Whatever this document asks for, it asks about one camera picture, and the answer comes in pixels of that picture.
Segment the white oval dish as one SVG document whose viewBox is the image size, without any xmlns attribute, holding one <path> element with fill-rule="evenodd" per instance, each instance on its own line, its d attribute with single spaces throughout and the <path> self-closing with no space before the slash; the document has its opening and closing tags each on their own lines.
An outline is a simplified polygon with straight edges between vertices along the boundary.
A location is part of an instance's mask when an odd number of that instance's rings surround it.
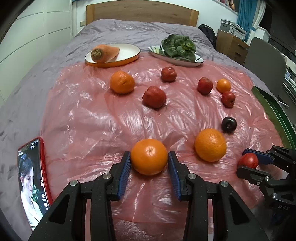
<svg viewBox="0 0 296 241">
<path fill-rule="evenodd" d="M 189 62 L 185 60 L 179 60 L 172 57 L 168 57 L 165 54 L 162 54 L 163 48 L 161 45 L 150 46 L 149 52 L 152 54 L 152 56 L 156 58 L 167 61 L 168 63 L 172 63 L 173 65 L 178 65 L 183 67 L 197 67 L 204 63 L 204 59 L 197 54 L 195 54 L 194 62 Z"/>
</svg>

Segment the green tray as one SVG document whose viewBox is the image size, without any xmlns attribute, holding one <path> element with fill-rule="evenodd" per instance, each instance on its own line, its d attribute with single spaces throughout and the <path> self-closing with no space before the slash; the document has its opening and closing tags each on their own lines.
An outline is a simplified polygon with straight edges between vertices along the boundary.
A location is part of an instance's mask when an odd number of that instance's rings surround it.
<svg viewBox="0 0 296 241">
<path fill-rule="evenodd" d="M 295 150 L 295 129 L 281 105 L 272 95 L 256 86 L 253 86 L 251 91 L 274 124 L 284 147 Z"/>
</svg>

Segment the green leafy vegetable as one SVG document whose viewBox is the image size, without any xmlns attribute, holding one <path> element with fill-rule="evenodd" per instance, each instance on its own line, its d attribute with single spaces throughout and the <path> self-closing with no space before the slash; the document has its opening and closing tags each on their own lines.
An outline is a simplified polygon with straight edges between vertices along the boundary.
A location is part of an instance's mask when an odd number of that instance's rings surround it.
<svg viewBox="0 0 296 241">
<path fill-rule="evenodd" d="M 163 54 L 187 62 L 195 62 L 196 45 L 189 36 L 171 34 L 162 40 Z"/>
</svg>

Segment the carrot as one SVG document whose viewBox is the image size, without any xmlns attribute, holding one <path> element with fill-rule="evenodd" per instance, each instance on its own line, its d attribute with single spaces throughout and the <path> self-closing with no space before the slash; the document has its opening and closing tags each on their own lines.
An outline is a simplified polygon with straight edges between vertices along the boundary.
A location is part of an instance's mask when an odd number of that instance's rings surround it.
<svg viewBox="0 0 296 241">
<path fill-rule="evenodd" d="M 98 45 L 91 51 L 91 59 L 96 63 L 106 63 L 119 54 L 118 47 L 110 45 Z"/>
</svg>

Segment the pink plastic sheet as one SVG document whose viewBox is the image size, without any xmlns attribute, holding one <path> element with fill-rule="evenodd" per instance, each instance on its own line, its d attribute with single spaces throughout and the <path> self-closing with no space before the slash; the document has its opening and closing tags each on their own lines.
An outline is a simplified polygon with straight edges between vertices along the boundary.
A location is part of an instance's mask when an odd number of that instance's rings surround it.
<svg viewBox="0 0 296 241">
<path fill-rule="evenodd" d="M 148 53 L 122 66 L 120 69 L 135 80 L 135 88 L 128 95 L 110 90 L 116 68 L 77 63 L 62 70 L 49 91 L 41 128 L 53 198 L 71 180 L 94 180 L 120 161 L 135 143 L 152 138 L 174 151 L 180 162 L 204 180 L 228 181 L 249 208 L 262 202 L 259 188 L 236 176 L 237 161 L 247 148 L 267 151 L 282 141 L 252 94 L 251 79 L 244 70 L 206 61 L 196 68 L 175 66 L 176 81 L 164 83 L 160 75 L 167 66 L 167 62 Z M 197 90 L 202 77 L 213 82 L 208 95 Z M 216 89 L 222 78 L 231 84 L 233 108 L 222 104 L 222 94 Z M 165 92 L 166 103 L 161 108 L 143 103 L 142 96 L 150 86 Z M 237 121 L 234 133 L 224 136 L 227 152 L 218 162 L 205 162 L 195 152 L 195 138 L 206 128 L 220 130 L 226 116 Z"/>
</svg>

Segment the large red apple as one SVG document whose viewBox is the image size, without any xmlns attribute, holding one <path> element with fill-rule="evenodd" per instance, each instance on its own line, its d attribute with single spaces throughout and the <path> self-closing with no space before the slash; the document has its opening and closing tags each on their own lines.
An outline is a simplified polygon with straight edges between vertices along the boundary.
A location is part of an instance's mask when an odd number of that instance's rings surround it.
<svg viewBox="0 0 296 241">
<path fill-rule="evenodd" d="M 142 96 L 142 101 L 150 108 L 161 108 L 167 100 L 167 96 L 163 90 L 156 86 L 150 86 Z"/>
</svg>

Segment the orange rimmed white plate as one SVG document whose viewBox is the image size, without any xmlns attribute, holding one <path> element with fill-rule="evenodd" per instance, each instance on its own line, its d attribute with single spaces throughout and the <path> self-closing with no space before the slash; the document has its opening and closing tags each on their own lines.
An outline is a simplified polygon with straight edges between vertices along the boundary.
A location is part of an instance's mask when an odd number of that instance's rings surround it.
<svg viewBox="0 0 296 241">
<path fill-rule="evenodd" d="M 91 50 L 85 56 L 86 64 L 94 67 L 99 67 L 99 68 L 123 66 L 135 61 L 138 58 L 138 55 L 140 53 L 140 48 L 132 44 L 109 44 L 109 45 L 112 47 L 119 48 L 119 54 L 115 58 L 109 60 L 106 63 L 96 63 L 91 59 L 91 51 L 92 51 Z"/>
</svg>

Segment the small orange tangerine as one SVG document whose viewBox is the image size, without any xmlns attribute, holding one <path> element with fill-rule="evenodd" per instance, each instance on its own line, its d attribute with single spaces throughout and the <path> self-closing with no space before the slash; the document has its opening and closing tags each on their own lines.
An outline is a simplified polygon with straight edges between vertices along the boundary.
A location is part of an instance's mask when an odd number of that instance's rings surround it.
<svg viewBox="0 0 296 241">
<path fill-rule="evenodd" d="M 224 92 L 231 90 L 231 84 L 227 79 L 219 79 L 216 84 L 216 89 L 223 94 Z"/>
</svg>

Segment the red tomato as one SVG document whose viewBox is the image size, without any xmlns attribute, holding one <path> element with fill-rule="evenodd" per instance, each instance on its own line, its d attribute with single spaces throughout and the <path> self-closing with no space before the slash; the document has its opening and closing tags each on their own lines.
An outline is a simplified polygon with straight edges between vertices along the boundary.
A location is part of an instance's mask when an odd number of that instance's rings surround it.
<svg viewBox="0 0 296 241">
<path fill-rule="evenodd" d="M 247 166 L 249 168 L 256 168 L 259 165 L 258 158 L 253 153 L 244 154 L 238 161 L 237 166 Z"/>
</svg>

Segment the small red apple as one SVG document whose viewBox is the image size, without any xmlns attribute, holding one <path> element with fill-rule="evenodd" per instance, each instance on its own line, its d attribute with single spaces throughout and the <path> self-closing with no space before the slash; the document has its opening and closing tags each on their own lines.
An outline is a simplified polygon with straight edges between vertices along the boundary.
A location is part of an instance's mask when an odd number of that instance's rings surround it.
<svg viewBox="0 0 296 241">
<path fill-rule="evenodd" d="M 233 108 L 235 103 L 235 95 L 230 91 L 226 91 L 221 96 L 222 104 L 227 108 Z"/>
</svg>

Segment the dark purple plum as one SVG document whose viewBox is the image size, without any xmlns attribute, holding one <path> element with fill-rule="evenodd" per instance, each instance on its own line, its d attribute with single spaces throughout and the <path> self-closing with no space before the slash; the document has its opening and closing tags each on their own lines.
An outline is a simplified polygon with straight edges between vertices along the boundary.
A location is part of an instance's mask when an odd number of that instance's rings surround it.
<svg viewBox="0 0 296 241">
<path fill-rule="evenodd" d="M 227 116 L 222 120 L 221 128 L 225 133 L 232 133 L 237 128 L 237 121 L 234 118 Z"/>
</svg>

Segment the grey office chair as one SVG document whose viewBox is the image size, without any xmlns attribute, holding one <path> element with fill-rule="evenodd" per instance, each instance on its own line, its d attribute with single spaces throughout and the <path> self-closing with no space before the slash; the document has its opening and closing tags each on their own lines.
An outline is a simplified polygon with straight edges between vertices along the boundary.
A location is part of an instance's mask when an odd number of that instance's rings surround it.
<svg viewBox="0 0 296 241">
<path fill-rule="evenodd" d="M 285 58 L 280 51 L 262 39 L 253 38 L 243 67 L 254 77 L 256 87 L 275 97 L 286 110 L 290 109 L 279 98 L 287 71 Z"/>
</svg>

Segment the large orange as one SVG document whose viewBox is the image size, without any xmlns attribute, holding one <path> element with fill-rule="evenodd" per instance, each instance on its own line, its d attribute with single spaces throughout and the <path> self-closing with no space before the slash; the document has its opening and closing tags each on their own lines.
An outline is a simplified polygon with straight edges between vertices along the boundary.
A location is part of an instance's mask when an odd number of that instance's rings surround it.
<svg viewBox="0 0 296 241">
<path fill-rule="evenodd" d="M 207 128 L 199 132 L 194 147 L 197 155 L 206 162 L 219 161 L 224 157 L 227 150 L 224 136 L 213 128 Z"/>
</svg>

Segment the wooden headboard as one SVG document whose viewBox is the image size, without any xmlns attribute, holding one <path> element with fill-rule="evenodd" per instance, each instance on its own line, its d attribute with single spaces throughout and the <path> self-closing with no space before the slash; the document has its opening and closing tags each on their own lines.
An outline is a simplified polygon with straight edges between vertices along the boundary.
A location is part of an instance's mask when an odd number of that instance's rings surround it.
<svg viewBox="0 0 296 241">
<path fill-rule="evenodd" d="M 160 1 L 107 1 L 86 6 L 86 24 L 101 19 L 197 26 L 199 12 Z"/>
</svg>

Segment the wooden bedside cabinet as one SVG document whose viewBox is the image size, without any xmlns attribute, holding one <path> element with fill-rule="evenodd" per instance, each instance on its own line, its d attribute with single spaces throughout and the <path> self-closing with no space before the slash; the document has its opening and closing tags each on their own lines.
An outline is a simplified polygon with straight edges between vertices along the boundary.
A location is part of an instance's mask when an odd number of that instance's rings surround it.
<svg viewBox="0 0 296 241">
<path fill-rule="evenodd" d="M 249 46 L 240 38 L 231 33 L 218 30 L 216 50 L 235 62 L 243 65 Z"/>
</svg>

